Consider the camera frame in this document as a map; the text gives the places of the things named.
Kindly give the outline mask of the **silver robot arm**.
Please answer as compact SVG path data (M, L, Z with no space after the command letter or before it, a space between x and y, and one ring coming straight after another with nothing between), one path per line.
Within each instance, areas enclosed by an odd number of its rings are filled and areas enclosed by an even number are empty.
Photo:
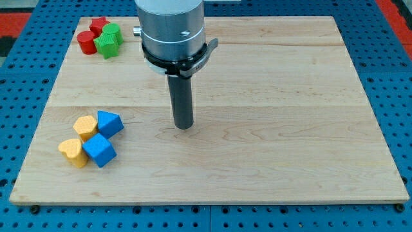
M205 44L202 0L136 0L142 46L165 61L181 61Z

